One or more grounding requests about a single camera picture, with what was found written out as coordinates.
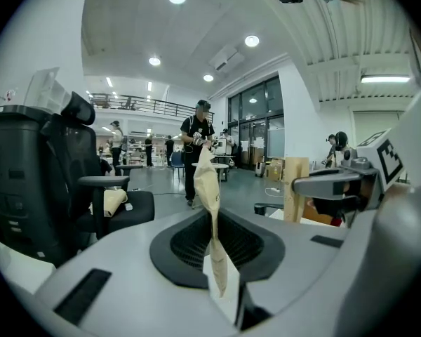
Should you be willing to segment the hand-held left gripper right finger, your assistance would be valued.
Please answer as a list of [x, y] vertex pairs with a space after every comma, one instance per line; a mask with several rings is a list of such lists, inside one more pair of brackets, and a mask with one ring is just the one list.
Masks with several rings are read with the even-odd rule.
[[421, 187], [362, 213], [350, 229], [249, 215], [285, 253], [273, 274], [242, 282], [235, 336], [421, 333]]

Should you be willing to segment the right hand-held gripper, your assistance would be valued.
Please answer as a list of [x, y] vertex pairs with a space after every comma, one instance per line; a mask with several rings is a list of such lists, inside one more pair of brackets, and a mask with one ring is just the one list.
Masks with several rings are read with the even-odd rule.
[[342, 219], [352, 225], [357, 214], [377, 210], [387, 191], [404, 172], [402, 161], [389, 139], [390, 129], [374, 133], [356, 148], [346, 150], [341, 172], [296, 178], [292, 191], [304, 197], [342, 199]]

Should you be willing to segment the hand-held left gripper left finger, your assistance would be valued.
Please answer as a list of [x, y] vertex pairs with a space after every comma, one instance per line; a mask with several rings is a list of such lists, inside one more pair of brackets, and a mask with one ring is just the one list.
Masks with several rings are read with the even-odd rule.
[[176, 213], [103, 237], [59, 267], [36, 299], [54, 310], [90, 270], [109, 272], [79, 323], [94, 336], [234, 336], [209, 291], [172, 284], [153, 266], [149, 246], [162, 230], [192, 216]]

